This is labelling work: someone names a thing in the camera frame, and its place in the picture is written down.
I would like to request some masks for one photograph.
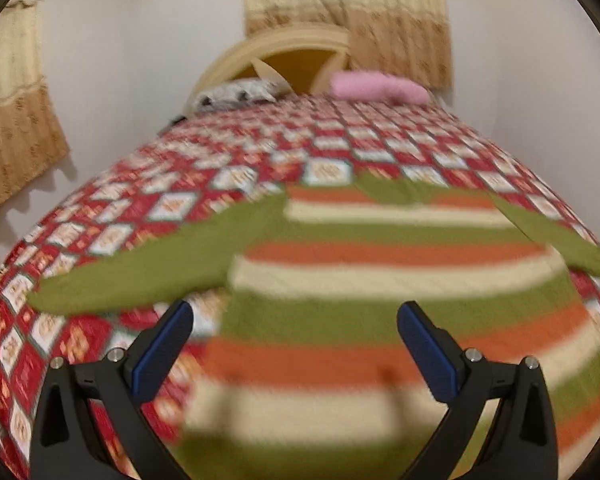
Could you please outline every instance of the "red patterned bedspread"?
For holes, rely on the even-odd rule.
[[[163,305],[71,319],[38,314],[26,302],[43,276],[69,271],[160,237],[245,195],[278,184],[346,184],[359,170],[441,185],[491,189],[594,241],[574,212],[532,171],[457,118],[434,107],[346,104],[326,98],[217,112],[181,123],[98,175],[44,217],[0,270],[0,455],[28,473],[32,420],[49,360],[101,358],[128,346]],[[572,273],[600,328],[600,280]],[[196,325],[157,399],[144,408],[160,436],[177,432],[181,406],[214,332],[219,298],[193,298]],[[110,451],[120,444],[96,407]]]

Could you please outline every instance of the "white wall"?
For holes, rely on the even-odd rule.
[[[243,35],[242,0],[132,0],[130,59],[138,131],[182,113],[203,71]]]
[[[491,137],[498,114],[500,66],[496,16],[485,0],[446,0],[454,86],[443,101],[463,121]]]
[[[576,0],[484,0],[499,69],[493,137],[600,238],[600,34]]]
[[[43,61],[71,155],[0,207],[0,263],[77,186],[142,142],[133,129],[123,0],[44,0]]]

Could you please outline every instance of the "blue gripper pad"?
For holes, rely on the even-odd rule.
[[[398,310],[398,332],[420,373],[438,402],[452,402],[464,376],[462,350],[445,331],[437,328],[414,301]]]
[[[176,301],[154,327],[143,330],[129,347],[124,377],[137,404],[154,399],[192,329],[190,304]]]

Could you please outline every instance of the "green stripe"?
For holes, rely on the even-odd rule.
[[[446,188],[408,178],[387,180],[365,171],[356,179],[355,186],[379,204],[411,205],[428,203],[440,194],[459,194],[461,188]]]
[[[409,226],[387,224],[311,224],[286,220],[267,241],[366,242],[385,244],[493,244],[528,242],[515,227]]]
[[[552,393],[554,419],[564,423],[586,409],[600,394],[600,353],[583,371]],[[457,470],[475,461],[487,435],[488,424],[475,431]],[[433,428],[405,428],[394,442],[366,446],[289,446],[244,444],[221,436],[185,433],[171,452],[196,480],[395,480],[407,469],[429,439]]]
[[[578,293],[563,272],[512,294],[419,303],[433,323],[459,338],[524,324],[575,301]],[[221,334],[264,344],[399,344],[399,306],[395,301],[277,300],[239,290],[222,318]]]

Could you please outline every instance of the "bed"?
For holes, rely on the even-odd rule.
[[[254,62],[284,76],[299,94],[275,104],[195,115],[191,98],[181,121],[77,189],[13,248],[0,268],[0,457],[27,477],[37,398],[48,362],[96,360],[127,347],[152,326],[164,304],[122,314],[69,319],[37,313],[27,294],[49,276],[69,272],[173,233],[244,198],[256,200],[293,182],[346,184],[368,170],[439,186],[488,190],[542,213],[596,243],[576,213],[533,171],[435,102],[424,107],[349,104],[322,93],[347,65],[346,30],[288,27],[244,41],[225,53],[192,96],[228,80],[254,76]],[[594,319],[600,343],[600,279],[571,271]],[[157,399],[143,411],[166,442],[178,436],[187,400],[217,333],[223,290],[189,297],[195,324]],[[133,475],[106,414],[93,405],[104,441],[122,471]],[[600,421],[582,431],[565,471],[577,468],[600,436]]]

